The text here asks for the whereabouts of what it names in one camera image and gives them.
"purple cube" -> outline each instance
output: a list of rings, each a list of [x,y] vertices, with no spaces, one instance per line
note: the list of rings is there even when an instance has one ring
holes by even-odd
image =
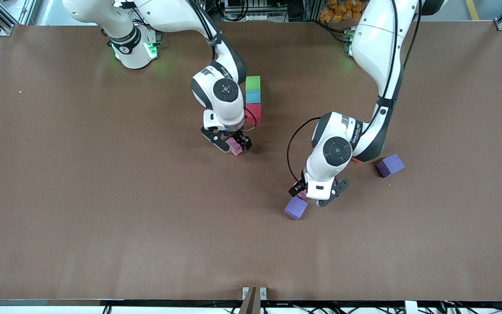
[[[404,164],[397,154],[386,157],[377,164],[377,168],[383,177],[390,177],[398,171],[404,169]]]
[[[307,202],[297,196],[294,196],[290,199],[286,209],[284,209],[284,213],[295,220],[299,220],[305,212],[305,208],[307,208]]]

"stacked cubes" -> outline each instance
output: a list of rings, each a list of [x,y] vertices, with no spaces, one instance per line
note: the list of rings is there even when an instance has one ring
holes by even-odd
[[[245,80],[245,107],[248,111],[245,112],[247,116],[245,123],[254,125],[255,120],[251,113],[257,119],[257,125],[261,124],[261,77],[247,77]]]

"black clamp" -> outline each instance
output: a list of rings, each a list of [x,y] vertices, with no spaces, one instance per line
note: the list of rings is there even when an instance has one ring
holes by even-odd
[[[307,188],[305,185],[305,180],[303,180],[303,172],[301,173],[301,178],[288,190],[288,193],[292,196],[295,197],[301,191],[304,191]]]
[[[216,36],[214,36],[212,39],[207,39],[207,42],[209,43],[209,46],[214,47],[217,44],[220,44],[224,39],[224,34],[222,32],[217,32]]]
[[[335,179],[335,182],[332,184],[332,188],[330,190],[330,198],[323,201],[317,201],[317,205],[319,207],[327,206],[328,204],[330,204],[331,201],[339,197],[340,193],[342,193],[349,186],[350,186],[350,181],[348,179],[341,179],[341,180]]]
[[[230,145],[226,143],[229,138],[235,139],[235,141],[241,146],[243,150],[251,149],[253,145],[251,139],[243,135],[241,130],[235,132],[218,131],[218,130],[207,130],[201,127],[201,133],[209,139],[211,143],[216,145],[221,151],[225,153],[230,152]]]

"green cube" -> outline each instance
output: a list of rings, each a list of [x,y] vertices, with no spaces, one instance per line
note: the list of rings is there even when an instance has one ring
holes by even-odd
[[[260,91],[261,90],[261,77],[247,77],[245,80],[246,91]]]

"foam cube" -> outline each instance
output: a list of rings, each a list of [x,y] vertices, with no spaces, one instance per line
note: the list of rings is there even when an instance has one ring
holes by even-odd
[[[261,90],[261,77],[247,77],[245,79],[245,90],[246,91],[260,91]]]
[[[297,196],[294,196],[290,199],[288,205],[284,209],[284,213],[295,220],[300,220],[301,216],[305,212],[305,208],[307,208],[307,202]]]
[[[243,147],[235,141],[233,137],[230,137],[229,139],[226,140],[227,145],[230,146],[231,148],[231,153],[235,156],[243,153]]]
[[[245,110],[245,115],[247,116],[245,118],[245,123],[248,125],[254,125],[255,120],[253,120],[253,116],[249,113],[251,113],[255,116],[255,119],[257,119],[257,125],[261,124],[261,104],[260,103],[248,103],[245,105],[247,110]]]
[[[261,103],[261,91],[257,89],[245,90],[245,103]]]
[[[377,164],[377,168],[383,177],[390,177],[405,167],[398,155],[394,154],[381,160],[381,162]]]
[[[303,190],[303,191],[297,193],[296,196],[299,197],[300,199],[305,200],[307,198],[307,191]]]

